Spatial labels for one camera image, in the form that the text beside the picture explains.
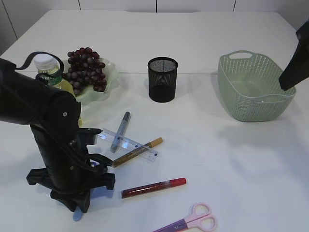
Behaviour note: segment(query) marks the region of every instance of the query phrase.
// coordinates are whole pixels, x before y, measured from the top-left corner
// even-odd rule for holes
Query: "bottle label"
[[[48,81],[48,85],[50,86],[54,86],[59,84],[62,81],[62,77],[61,76],[55,76],[55,77],[49,77],[49,76],[45,76],[42,75],[41,76],[43,79]]]

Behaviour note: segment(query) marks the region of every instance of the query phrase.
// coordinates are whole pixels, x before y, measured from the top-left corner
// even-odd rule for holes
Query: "white bottle cap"
[[[48,54],[38,54],[34,57],[34,64],[38,70],[49,70],[57,65],[57,60]]]

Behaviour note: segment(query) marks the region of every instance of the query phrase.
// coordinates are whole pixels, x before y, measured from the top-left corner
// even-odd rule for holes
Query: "gold marker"
[[[158,138],[156,140],[153,140],[153,141],[151,141],[149,143],[146,143],[144,146],[147,146],[149,148],[153,148],[153,147],[159,145],[162,142],[163,142],[163,139],[160,137],[160,138]],[[123,163],[125,163],[125,162],[127,162],[127,161],[129,161],[131,159],[133,159],[134,157],[138,156],[139,154],[141,154],[141,153],[143,153],[145,151],[147,151],[147,149],[145,147],[143,147],[143,146],[138,147],[138,148],[134,149],[133,151],[130,151],[129,153],[126,153],[125,155],[115,159],[113,161],[113,163],[112,163],[112,166],[114,168],[118,167],[119,165],[121,165],[121,164],[123,164]]]

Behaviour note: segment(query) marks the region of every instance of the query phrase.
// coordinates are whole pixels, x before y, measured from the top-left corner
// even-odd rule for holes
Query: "table surface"
[[[178,73],[210,74],[219,57],[250,50],[285,68],[294,54],[295,30],[275,12],[131,13],[49,11],[2,58],[21,65],[33,51],[67,59],[69,50],[91,47],[122,73],[147,73],[160,56],[178,61]],[[36,71],[34,65],[28,70]]]

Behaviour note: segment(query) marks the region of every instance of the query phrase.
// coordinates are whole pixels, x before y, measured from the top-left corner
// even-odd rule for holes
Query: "green plastic basket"
[[[238,53],[250,58],[231,58]],[[237,51],[220,57],[219,90],[231,115],[243,122],[270,121],[281,115],[296,94],[283,91],[278,78],[282,69],[269,57]]]

